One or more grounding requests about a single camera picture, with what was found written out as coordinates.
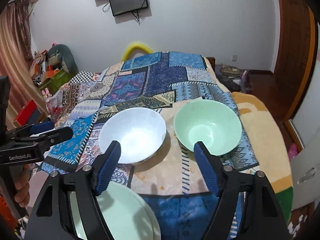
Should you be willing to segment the person's left hand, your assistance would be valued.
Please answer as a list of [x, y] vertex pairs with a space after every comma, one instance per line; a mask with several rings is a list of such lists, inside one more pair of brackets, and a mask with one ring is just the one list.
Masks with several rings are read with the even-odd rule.
[[26, 207], [30, 200], [29, 193], [29, 179], [30, 179], [30, 165], [24, 165], [22, 173], [15, 181], [15, 187], [17, 193], [15, 195], [15, 201], [20, 207]]

